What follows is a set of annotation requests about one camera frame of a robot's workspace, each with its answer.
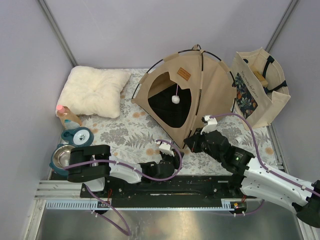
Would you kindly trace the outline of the white fluffy cushion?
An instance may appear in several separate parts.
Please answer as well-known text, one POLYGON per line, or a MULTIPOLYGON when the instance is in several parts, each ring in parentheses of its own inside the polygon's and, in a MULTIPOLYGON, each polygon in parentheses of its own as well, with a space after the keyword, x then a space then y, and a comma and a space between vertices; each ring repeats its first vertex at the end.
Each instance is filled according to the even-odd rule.
POLYGON ((130 78, 127 70, 76 66, 70 71, 57 104, 76 115, 118 118, 121 92, 130 78))

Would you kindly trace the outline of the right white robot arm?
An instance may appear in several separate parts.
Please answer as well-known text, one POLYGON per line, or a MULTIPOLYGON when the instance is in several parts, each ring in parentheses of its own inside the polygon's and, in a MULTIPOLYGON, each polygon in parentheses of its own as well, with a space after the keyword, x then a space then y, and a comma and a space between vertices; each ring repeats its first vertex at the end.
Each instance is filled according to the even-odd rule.
POLYGON ((320 227, 320 182, 312 183, 291 176, 260 162, 252 153, 233 146, 217 130, 184 139, 193 153, 204 152, 232 173, 228 194, 260 198, 294 213, 299 220, 314 228, 320 227))

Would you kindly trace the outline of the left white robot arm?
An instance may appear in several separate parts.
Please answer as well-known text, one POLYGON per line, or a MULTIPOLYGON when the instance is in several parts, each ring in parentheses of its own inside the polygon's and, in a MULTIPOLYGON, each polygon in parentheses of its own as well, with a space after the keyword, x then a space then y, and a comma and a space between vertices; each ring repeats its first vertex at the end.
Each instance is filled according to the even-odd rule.
POLYGON ((184 153, 169 142, 159 145, 161 160, 129 163, 111 154, 109 145, 76 147, 70 151, 69 165, 63 168, 67 180, 84 183, 98 198, 107 195, 107 178, 120 179, 131 185, 171 180, 182 169, 184 153))

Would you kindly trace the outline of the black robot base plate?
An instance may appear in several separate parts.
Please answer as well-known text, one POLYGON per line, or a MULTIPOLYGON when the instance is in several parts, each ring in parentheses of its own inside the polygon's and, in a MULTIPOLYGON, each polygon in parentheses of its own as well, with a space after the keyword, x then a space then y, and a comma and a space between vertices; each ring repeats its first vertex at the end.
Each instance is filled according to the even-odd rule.
POLYGON ((95 193, 101 199, 132 200, 152 196, 169 199, 242 199, 244 194, 235 188, 231 175, 177 175, 171 180, 129 184, 118 178, 108 177, 102 191, 95 193))

